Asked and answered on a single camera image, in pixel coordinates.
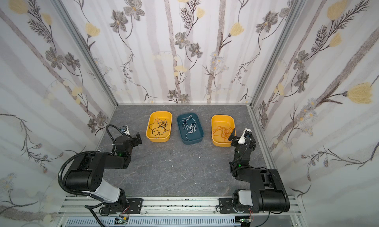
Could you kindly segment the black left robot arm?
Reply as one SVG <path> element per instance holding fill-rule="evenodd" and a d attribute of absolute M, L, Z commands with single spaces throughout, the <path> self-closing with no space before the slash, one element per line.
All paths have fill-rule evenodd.
<path fill-rule="evenodd" d="M 94 214 L 99 208 L 102 216 L 125 214 L 131 210 L 131 201 L 125 191 L 104 179 L 108 169 L 127 169 L 130 165 L 133 149 L 142 144 L 140 133 L 130 135 L 128 126 L 117 127 L 108 124 L 106 133 L 112 141 L 110 152 L 85 151 L 70 157 L 58 171 L 57 181 L 66 193 L 85 196 L 99 201 L 95 206 L 85 208 Z"/>

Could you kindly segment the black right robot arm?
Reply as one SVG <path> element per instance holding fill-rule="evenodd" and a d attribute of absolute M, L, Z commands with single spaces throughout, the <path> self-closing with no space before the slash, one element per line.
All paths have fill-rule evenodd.
<path fill-rule="evenodd" d="M 233 131 L 228 140 L 235 148 L 230 173 L 236 180 L 249 184 L 249 189 L 237 189 L 233 193 L 235 212 L 281 214 L 289 211 L 290 200 L 278 171 L 250 165 L 251 153 L 256 148 L 252 130 L 244 129 L 241 136 L 236 136 Z"/>

